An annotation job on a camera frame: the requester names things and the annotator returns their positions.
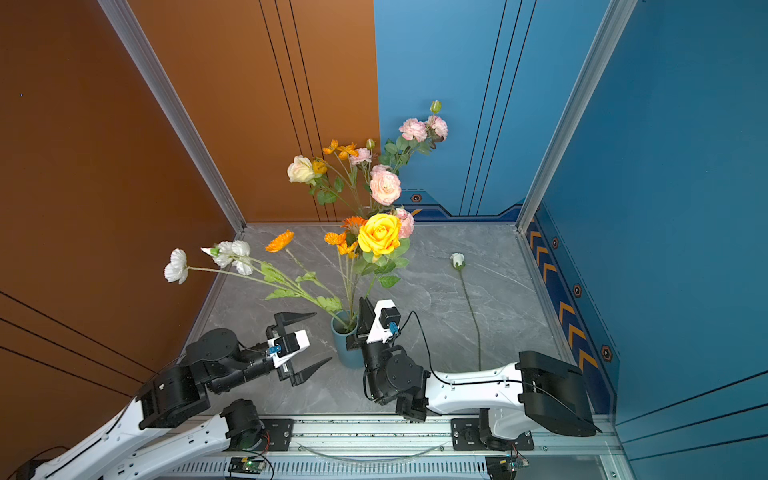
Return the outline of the blue cylindrical vase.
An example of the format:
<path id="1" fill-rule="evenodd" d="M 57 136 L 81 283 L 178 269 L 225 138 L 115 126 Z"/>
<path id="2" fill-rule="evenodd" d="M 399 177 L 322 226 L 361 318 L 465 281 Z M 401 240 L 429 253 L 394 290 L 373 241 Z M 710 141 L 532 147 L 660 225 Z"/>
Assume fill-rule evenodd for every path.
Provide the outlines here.
<path id="1" fill-rule="evenodd" d="M 355 340 L 357 322 L 350 317 L 348 311 L 339 311 L 331 317 L 331 331 L 340 362 L 349 369 L 360 369 L 364 366 L 360 349 L 350 350 L 348 343 Z"/>

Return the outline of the red orange flower stem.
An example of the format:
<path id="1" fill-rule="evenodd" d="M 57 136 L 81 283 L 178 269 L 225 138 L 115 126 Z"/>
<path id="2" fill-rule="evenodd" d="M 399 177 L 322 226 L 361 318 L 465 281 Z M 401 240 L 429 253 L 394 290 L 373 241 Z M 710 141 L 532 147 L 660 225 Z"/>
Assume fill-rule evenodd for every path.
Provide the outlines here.
<path id="1" fill-rule="evenodd" d="M 368 263 L 363 258 L 362 250 L 358 245 L 358 234 L 365 225 L 366 220 L 359 216 L 345 219 L 338 232 L 328 231 L 324 235 L 324 242 L 336 252 L 335 271 L 340 275 L 344 294 L 342 297 L 327 287 L 318 277 L 317 272 L 306 262 L 302 262 L 291 250 L 295 233 L 286 230 L 275 237 L 266 247 L 270 254 L 282 253 L 290 258 L 301 271 L 295 279 L 275 270 L 266 262 L 260 263 L 260 271 L 264 280 L 270 284 L 280 284 L 281 287 L 268 299 L 283 297 L 300 297 L 321 307 L 339 320 L 343 331 L 351 331 L 358 320 L 357 290 L 364 275 L 368 273 Z"/>

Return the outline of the white poppy flower stem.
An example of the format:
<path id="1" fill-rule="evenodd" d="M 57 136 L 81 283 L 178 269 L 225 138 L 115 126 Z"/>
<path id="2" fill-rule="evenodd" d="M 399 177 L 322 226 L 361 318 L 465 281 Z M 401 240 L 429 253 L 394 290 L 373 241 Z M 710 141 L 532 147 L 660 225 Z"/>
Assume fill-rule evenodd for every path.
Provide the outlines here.
<path id="1" fill-rule="evenodd" d="M 214 268 L 191 266 L 186 252 L 180 248 L 170 254 L 163 276 L 168 283 L 182 285 L 191 271 L 233 276 L 255 282 L 270 288 L 266 300 L 298 298 L 327 312 L 338 321 L 345 332 L 354 328 L 352 319 L 342 318 L 342 302 L 318 278 L 317 273 L 305 268 L 298 259 L 287 250 L 293 239 L 293 233 L 287 231 L 275 238 L 269 245 L 270 253 L 285 251 L 301 270 L 296 277 L 279 270 L 272 263 L 251 255 L 250 244 L 244 240 L 224 241 L 212 247 L 203 247 L 206 254 L 217 266 Z"/>

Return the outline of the small white bud stem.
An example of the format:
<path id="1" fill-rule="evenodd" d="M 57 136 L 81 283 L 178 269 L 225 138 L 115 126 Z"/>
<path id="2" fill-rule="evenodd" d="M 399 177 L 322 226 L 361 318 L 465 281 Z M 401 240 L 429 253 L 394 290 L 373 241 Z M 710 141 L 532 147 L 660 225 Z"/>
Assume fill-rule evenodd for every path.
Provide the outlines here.
<path id="1" fill-rule="evenodd" d="M 450 255 L 450 263 L 452 268 L 458 273 L 464 298 L 466 300 L 467 307 L 473 321 L 473 325 L 476 333 L 476 341 L 477 341 L 477 367 L 479 370 L 481 370 L 482 369 L 482 336 L 480 332 L 479 323 L 478 323 L 478 320 L 469 296 L 467 284 L 463 275 L 463 270 L 466 266 L 466 258 L 462 253 L 454 252 Z"/>

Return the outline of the large pink ranunculus stem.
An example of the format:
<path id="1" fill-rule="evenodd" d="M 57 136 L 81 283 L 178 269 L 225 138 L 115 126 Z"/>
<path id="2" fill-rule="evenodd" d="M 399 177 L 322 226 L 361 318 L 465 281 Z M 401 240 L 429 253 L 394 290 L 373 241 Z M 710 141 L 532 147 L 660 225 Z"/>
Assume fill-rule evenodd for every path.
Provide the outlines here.
<path id="1" fill-rule="evenodd" d="M 369 188 L 372 199 L 384 208 L 383 214 L 396 217 L 400 220 L 399 238 L 409 238 L 415 230 L 413 215 L 403 207 L 396 207 L 395 203 L 402 194 L 401 181 L 389 166 L 376 165 L 372 168 Z"/>

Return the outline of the white rose flower stem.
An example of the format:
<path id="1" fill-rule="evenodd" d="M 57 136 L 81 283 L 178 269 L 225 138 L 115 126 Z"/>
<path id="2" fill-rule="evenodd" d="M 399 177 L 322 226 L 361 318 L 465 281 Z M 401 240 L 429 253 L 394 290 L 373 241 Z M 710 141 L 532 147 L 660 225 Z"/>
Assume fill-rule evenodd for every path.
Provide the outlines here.
<path id="1" fill-rule="evenodd" d="M 307 185 L 319 206 L 341 202 L 354 214 L 362 213 L 356 177 L 337 155 L 333 162 L 298 155 L 289 164 L 287 175 L 291 183 Z"/>

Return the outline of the pink peony flower stem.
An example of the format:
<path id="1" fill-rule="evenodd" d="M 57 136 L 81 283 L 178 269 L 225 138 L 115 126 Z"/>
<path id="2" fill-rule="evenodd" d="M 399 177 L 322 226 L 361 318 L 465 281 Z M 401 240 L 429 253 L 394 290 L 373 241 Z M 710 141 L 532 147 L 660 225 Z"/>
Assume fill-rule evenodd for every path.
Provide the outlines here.
<path id="1" fill-rule="evenodd" d="M 378 167 L 378 154 L 374 152 L 374 147 L 375 142 L 372 139 L 368 139 L 366 144 L 360 147 L 354 143 L 347 145 L 351 190 L 362 216 L 370 216 L 380 210 L 379 204 L 373 198 L 371 187 L 374 168 Z"/>

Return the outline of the orange poppy flower stem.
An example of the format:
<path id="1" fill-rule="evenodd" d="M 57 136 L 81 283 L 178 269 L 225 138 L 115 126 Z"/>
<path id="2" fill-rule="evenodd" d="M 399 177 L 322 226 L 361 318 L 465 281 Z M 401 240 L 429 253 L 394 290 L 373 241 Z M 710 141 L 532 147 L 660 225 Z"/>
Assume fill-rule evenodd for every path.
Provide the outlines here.
<path id="1" fill-rule="evenodd" d="M 355 144 L 342 145 L 332 139 L 322 149 L 323 157 L 310 161 L 314 178 L 309 181 L 310 195 L 320 205 L 341 202 L 355 215 L 364 215 L 364 203 L 359 191 L 360 169 L 352 164 L 359 152 Z"/>

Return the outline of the pink rose flower stem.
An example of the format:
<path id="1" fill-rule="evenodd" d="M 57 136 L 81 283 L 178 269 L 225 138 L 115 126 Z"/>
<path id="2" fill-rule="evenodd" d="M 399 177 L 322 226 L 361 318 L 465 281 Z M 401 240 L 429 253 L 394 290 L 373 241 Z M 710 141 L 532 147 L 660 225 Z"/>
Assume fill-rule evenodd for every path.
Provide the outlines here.
<path id="1" fill-rule="evenodd" d="M 409 118 L 403 122 L 395 140 L 388 140 L 382 147 L 379 163 L 392 173 L 398 174 L 415 154 L 429 156 L 449 134 L 447 122 L 440 116 L 442 102 L 434 100 L 426 120 Z"/>

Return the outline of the orange rose flower stem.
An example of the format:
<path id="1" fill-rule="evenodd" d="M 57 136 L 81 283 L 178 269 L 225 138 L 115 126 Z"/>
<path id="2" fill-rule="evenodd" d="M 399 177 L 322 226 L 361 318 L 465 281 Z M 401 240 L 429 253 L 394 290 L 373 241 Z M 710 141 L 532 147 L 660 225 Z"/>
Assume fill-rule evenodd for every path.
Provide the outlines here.
<path id="1" fill-rule="evenodd" d="M 398 270 L 409 265 L 405 255 L 415 221 L 410 212 L 397 208 L 356 225 L 355 241 L 347 256 L 355 256 L 354 274 L 367 279 L 364 297 L 368 298 L 376 287 L 390 289 L 400 281 Z"/>

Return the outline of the clear glass vase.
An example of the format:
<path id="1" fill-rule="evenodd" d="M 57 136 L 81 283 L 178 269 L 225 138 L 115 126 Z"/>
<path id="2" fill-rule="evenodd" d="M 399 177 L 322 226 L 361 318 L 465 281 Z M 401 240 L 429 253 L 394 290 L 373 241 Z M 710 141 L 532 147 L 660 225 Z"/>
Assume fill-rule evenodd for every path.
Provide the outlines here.
<path id="1" fill-rule="evenodd" d="M 358 244 L 361 250 L 371 254 L 374 261 L 377 261 L 381 256 L 383 238 L 387 234 L 385 228 L 380 229 L 381 221 L 381 214 L 372 216 L 366 220 L 358 234 Z"/>

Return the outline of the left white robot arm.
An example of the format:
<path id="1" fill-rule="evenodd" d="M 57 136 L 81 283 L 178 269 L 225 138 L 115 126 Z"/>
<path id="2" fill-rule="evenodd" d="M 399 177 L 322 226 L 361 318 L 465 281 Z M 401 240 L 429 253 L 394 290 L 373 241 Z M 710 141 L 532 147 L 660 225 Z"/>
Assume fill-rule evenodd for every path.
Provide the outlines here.
<path id="1" fill-rule="evenodd" d="M 212 394 L 227 393 L 271 373 L 292 386 L 305 383 L 323 364 L 294 371 L 292 359 L 310 341 L 306 330 L 288 328 L 309 317 L 307 313 L 275 314 L 265 341 L 251 347 L 227 328 L 204 333 L 102 427 L 50 460 L 25 462 L 13 478 L 150 479 L 210 452 L 258 446 L 264 424 L 254 403 L 244 399 L 233 401 L 198 427 L 172 438 L 166 435 L 209 409 Z"/>

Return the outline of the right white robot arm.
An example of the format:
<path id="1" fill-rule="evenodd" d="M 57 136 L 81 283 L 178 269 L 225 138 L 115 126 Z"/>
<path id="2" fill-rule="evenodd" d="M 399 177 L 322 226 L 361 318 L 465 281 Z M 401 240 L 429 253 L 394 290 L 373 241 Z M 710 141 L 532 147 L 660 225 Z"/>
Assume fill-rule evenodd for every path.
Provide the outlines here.
<path id="1" fill-rule="evenodd" d="M 371 401 L 394 404 L 397 415 L 414 422 L 429 413 L 477 412 L 478 441 L 491 450 L 509 450 L 538 427 L 566 437 L 600 433 L 578 367 L 523 351 L 505 366 L 439 372 L 419 365 L 398 344 L 406 323 L 393 301 L 360 298 L 358 330 L 348 344 L 362 353 L 364 392 Z"/>

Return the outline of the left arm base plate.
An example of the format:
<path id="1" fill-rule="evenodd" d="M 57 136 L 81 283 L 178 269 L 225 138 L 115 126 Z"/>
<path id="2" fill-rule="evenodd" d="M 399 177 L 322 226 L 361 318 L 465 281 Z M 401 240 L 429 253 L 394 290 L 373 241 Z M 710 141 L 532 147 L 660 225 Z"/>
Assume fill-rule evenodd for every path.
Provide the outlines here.
<path id="1" fill-rule="evenodd" d="M 246 450 L 258 453 L 287 452 L 293 437 L 295 422 L 290 418 L 266 418 L 263 428 Z"/>

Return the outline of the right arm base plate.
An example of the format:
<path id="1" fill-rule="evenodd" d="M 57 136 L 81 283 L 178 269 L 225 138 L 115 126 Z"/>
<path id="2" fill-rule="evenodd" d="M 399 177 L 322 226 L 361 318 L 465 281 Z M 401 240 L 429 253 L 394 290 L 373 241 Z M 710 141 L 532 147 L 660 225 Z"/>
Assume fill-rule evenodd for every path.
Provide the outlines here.
<path id="1" fill-rule="evenodd" d="M 535 449 L 530 431 L 513 440 L 491 434 L 490 427 L 480 418 L 455 418 L 450 421 L 452 447 L 455 451 L 524 452 Z"/>

